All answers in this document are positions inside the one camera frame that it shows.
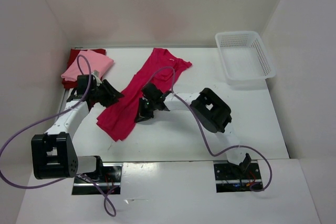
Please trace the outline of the light pink t shirt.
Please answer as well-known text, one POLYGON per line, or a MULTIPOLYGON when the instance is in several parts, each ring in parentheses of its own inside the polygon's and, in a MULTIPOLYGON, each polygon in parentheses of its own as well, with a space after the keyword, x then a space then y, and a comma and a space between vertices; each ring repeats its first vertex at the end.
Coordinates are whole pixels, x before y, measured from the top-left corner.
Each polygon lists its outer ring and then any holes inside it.
MULTIPOLYGON (((100 79, 104 74, 113 66, 114 61, 104 54, 100 54, 93 50, 81 50, 79 55, 83 55, 90 65, 91 73, 96 73, 96 76, 100 79)), ((81 74, 89 74, 89 68, 83 57, 79 58, 79 65, 77 64, 77 58, 69 68, 61 75, 65 81, 76 81, 77 77, 81 74)))

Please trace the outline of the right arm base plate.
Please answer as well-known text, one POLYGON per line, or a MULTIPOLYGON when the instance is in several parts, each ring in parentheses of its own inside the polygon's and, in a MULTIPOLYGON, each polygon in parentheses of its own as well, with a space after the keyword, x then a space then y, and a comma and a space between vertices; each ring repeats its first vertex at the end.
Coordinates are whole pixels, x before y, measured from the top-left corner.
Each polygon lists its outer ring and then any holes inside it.
POLYGON ((214 162, 214 175, 217 193, 233 193, 263 189, 263 182, 257 162, 252 162, 245 173, 228 162, 214 162))

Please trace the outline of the magenta t shirt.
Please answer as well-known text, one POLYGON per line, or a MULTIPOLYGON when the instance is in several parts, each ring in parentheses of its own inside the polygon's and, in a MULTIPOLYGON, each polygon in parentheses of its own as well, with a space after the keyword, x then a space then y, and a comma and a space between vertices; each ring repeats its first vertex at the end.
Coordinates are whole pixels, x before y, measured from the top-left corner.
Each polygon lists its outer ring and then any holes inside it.
POLYGON ((135 127, 141 89, 145 84, 151 80, 162 92, 169 91, 182 72, 191 66, 191 62, 175 57, 167 49, 154 48, 142 68, 121 92, 123 97, 119 102, 97 117, 97 126, 114 141, 125 140, 135 127))

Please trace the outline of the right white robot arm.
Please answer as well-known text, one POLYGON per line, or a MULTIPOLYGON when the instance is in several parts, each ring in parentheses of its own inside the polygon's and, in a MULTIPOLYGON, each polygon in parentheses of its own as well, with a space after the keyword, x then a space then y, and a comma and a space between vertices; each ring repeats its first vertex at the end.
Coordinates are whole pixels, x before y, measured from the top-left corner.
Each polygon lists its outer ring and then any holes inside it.
POLYGON ((212 157, 226 154, 230 172, 235 178, 243 178, 249 171, 251 157, 242 152, 233 127, 231 109, 214 91, 204 88, 199 93, 175 93, 173 90, 162 92, 154 84, 147 84, 141 90, 139 106, 134 119, 135 123, 154 118, 158 111, 190 111, 200 130, 207 151, 212 157), (225 149, 213 153, 206 139, 204 131, 216 135, 224 140, 225 149))

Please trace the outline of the dark red t shirt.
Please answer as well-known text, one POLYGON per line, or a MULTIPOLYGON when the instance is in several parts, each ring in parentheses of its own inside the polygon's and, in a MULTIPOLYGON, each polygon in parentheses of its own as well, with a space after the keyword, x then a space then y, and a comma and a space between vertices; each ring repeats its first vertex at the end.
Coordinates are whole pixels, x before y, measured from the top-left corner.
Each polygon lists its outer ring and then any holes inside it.
POLYGON ((61 75, 62 85, 66 90, 75 88, 77 86, 77 76, 81 74, 77 65, 78 55, 85 56, 85 58, 89 61, 89 65, 92 71, 98 70, 100 72, 103 70, 103 61, 106 56, 105 49, 71 49, 67 63, 67 69, 61 75))

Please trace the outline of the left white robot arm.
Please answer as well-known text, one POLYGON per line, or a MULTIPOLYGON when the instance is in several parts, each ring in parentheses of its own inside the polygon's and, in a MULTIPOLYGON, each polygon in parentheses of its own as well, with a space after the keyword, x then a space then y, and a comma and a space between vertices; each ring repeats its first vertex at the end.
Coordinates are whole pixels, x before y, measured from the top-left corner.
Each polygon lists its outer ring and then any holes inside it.
POLYGON ((86 174, 93 182, 101 181, 105 175, 101 157, 78 156, 72 139, 96 103, 108 108, 122 97, 107 80, 89 80, 87 75, 79 80, 66 100, 62 115, 44 134, 36 134, 31 140, 35 178, 72 178, 86 174))

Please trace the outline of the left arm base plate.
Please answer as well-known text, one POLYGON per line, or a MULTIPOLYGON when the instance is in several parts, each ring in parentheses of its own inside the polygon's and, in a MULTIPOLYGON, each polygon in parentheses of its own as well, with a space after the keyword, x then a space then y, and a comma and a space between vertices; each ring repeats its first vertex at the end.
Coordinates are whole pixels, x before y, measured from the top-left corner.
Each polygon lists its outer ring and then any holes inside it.
POLYGON ((100 191, 91 182, 93 181, 100 190, 106 194, 119 195, 121 190, 122 163, 103 163, 99 172, 84 174, 88 178, 78 175, 74 178, 72 195, 99 195, 100 191))

